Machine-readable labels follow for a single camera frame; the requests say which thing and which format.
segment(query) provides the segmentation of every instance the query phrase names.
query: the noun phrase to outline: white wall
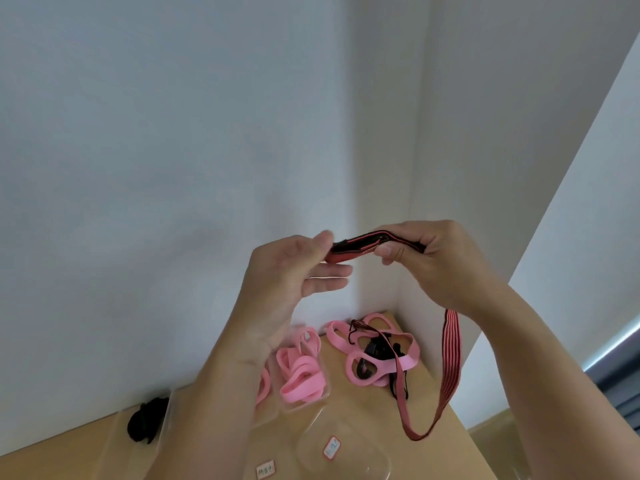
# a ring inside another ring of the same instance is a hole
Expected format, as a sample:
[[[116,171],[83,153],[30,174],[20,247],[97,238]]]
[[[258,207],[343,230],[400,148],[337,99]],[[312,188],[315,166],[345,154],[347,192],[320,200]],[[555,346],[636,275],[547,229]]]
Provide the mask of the white wall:
[[[191,380],[256,245],[406,217],[428,5],[0,1],[0,454]]]
[[[640,313],[640,37],[510,281],[583,366]],[[468,428],[507,405],[481,336],[452,406]]]
[[[456,219],[506,279],[640,29],[640,0],[434,0],[412,219]],[[399,314],[440,371],[443,310],[408,273]],[[479,329],[462,318],[463,356]]]

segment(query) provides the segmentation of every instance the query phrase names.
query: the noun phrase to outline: striped strap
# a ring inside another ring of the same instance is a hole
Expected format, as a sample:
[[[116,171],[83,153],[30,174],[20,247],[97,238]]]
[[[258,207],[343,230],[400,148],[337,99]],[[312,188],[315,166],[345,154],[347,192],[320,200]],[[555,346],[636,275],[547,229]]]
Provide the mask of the striped strap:
[[[353,320],[352,325],[359,329],[368,329],[377,331],[381,337],[383,337],[389,345],[389,348],[393,350],[393,346],[389,342],[384,333],[379,332],[371,325],[365,324],[357,320]],[[460,338],[460,320],[458,314],[453,310],[445,310],[444,314],[444,326],[442,328],[442,383],[440,384],[440,400],[438,407],[433,416],[433,421],[427,432],[423,435],[416,433],[411,427],[411,420],[409,419],[409,411],[406,408],[406,398],[404,394],[397,395],[398,411],[400,411],[400,419],[402,420],[402,426],[404,433],[413,441],[420,441],[431,434],[436,423],[442,416],[444,409],[453,397],[453,394],[460,382],[460,370],[462,367],[461,358],[461,338]],[[404,374],[400,363],[400,357],[394,351],[396,356],[396,390],[404,390]]]

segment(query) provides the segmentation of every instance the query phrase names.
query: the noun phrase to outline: label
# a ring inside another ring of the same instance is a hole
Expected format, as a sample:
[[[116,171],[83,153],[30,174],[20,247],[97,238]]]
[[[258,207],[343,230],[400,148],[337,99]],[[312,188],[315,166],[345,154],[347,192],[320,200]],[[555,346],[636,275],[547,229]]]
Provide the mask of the label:
[[[255,477],[258,480],[269,478],[272,475],[276,475],[276,462],[274,460],[265,461],[255,468]]]
[[[335,456],[335,454],[338,453],[338,450],[340,450],[341,444],[342,443],[340,443],[340,440],[338,438],[336,438],[335,436],[332,436],[331,439],[329,440],[329,443],[327,443],[326,446],[324,447],[323,455],[327,457],[329,460],[333,460],[333,457]]]

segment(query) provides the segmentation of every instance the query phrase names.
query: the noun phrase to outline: right hand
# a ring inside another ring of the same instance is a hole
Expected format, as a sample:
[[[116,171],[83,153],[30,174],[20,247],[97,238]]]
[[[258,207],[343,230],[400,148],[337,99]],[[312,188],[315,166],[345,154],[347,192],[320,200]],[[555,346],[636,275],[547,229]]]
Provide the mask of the right hand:
[[[420,254],[399,242],[385,242],[374,254],[386,266],[402,264],[439,306],[473,319],[490,311],[496,290],[506,285],[455,221],[408,221],[380,229],[426,246]]]

